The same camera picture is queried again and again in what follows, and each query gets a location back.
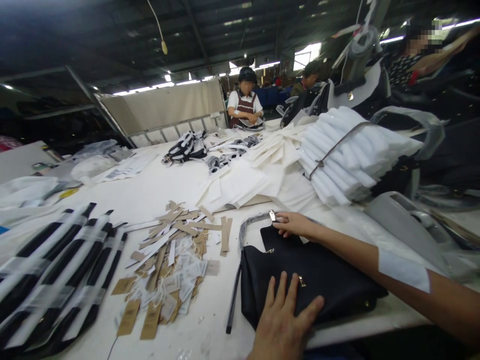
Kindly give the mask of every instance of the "wire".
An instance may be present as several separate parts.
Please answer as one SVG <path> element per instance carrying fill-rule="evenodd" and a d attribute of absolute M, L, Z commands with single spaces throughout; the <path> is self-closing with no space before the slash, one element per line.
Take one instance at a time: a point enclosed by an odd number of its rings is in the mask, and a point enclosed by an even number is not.
<path fill-rule="evenodd" d="M 115 338 L 115 341 L 114 341 L 113 344 L 111 345 L 110 352 L 108 353 L 108 357 L 106 358 L 106 360 L 109 360 L 109 359 L 110 359 L 110 355 L 112 355 L 112 350 L 114 349 L 114 345 L 115 345 L 115 343 L 117 342 L 118 339 L 119 339 L 119 337 L 117 336 L 117 337 Z"/>
<path fill-rule="evenodd" d="M 358 7 L 358 12 L 356 13 L 355 25 L 358 25 L 358 23 L 359 23 L 360 10 L 362 10 L 363 3 L 364 3 L 364 0 L 360 0 L 360 6 Z M 346 55 L 345 55 L 345 62 L 343 63 L 343 66 L 341 68 L 340 84 L 344 81 L 344 69 L 345 69 L 345 65 L 347 64 L 348 58 L 349 58 L 349 53 L 347 52 Z"/>
<path fill-rule="evenodd" d="M 157 17 L 157 14 L 155 13 L 154 8 L 152 7 L 152 4 L 150 3 L 150 0 L 146 0 L 146 2 L 148 3 L 148 5 L 150 5 L 151 12 L 153 13 L 153 16 L 155 17 L 155 20 L 156 20 L 156 24 L 158 25 L 158 30 L 160 30 L 161 40 L 164 41 L 164 36 L 162 34 L 162 29 L 160 28 L 160 23 L 159 23 L 159 19 Z"/>

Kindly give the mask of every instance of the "white shirt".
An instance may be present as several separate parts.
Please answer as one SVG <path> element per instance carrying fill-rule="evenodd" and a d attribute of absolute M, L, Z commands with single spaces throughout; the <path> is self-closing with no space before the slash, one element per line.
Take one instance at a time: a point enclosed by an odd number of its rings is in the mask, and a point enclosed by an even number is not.
<path fill-rule="evenodd" d="M 249 103 L 252 102 L 253 96 L 242 96 L 241 99 L 243 101 L 247 101 Z M 228 105 L 226 106 L 227 110 L 228 108 L 234 108 L 235 109 L 235 114 L 238 114 L 240 111 L 237 110 L 237 106 L 239 105 L 239 95 L 237 94 L 236 91 L 232 91 L 230 93 L 230 96 L 228 97 Z M 260 105 L 259 97 L 255 97 L 255 101 L 253 102 L 253 113 L 258 113 L 261 112 L 264 108 L 262 105 Z"/>

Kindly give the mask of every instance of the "ceiling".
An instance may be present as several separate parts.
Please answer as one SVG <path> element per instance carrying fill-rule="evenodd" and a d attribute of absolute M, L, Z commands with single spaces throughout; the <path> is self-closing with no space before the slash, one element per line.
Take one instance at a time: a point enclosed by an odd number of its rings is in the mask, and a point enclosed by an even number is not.
<path fill-rule="evenodd" d="M 215 75 L 228 61 L 278 60 L 322 42 L 336 57 L 360 0 L 2 0 L 0 77 L 71 65 L 104 92 L 162 83 L 167 71 Z M 360 20 L 369 6 L 363 1 Z M 412 17 L 472 17 L 470 1 L 392 0 L 383 28 Z"/>

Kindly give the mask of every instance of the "apron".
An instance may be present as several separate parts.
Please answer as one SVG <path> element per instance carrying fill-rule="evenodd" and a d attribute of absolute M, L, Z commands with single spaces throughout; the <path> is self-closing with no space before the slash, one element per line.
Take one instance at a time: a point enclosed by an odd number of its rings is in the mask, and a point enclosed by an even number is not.
<path fill-rule="evenodd" d="M 255 103 L 255 98 L 257 97 L 257 94 L 253 93 L 253 97 L 251 99 L 251 102 L 246 101 L 246 100 L 242 100 L 242 97 L 240 96 L 240 93 L 239 93 L 238 90 L 236 91 L 236 94 L 238 95 L 238 106 L 236 107 L 235 110 L 238 110 L 238 111 L 241 111 L 241 112 L 244 112 L 244 113 L 255 114 L 254 103 Z M 235 125 L 241 126 L 243 128 L 244 124 L 242 124 L 240 119 L 248 121 L 248 119 L 246 117 L 241 117 L 241 118 L 232 117 L 231 120 L 230 120 L 230 129 L 233 129 L 235 127 Z"/>

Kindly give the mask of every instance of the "folded white fabric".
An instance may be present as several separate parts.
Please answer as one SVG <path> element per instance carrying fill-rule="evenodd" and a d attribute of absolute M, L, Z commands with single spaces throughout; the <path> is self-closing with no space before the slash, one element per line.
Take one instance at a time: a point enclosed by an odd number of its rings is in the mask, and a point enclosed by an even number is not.
<path fill-rule="evenodd" d="M 361 200 L 368 194 L 366 189 L 374 186 L 400 156 L 411 156 L 422 147 L 420 141 L 375 125 L 360 127 L 335 147 L 361 123 L 370 124 L 341 106 L 320 114 L 302 134 L 298 162 L 324 204 L 347 205 Z"/>

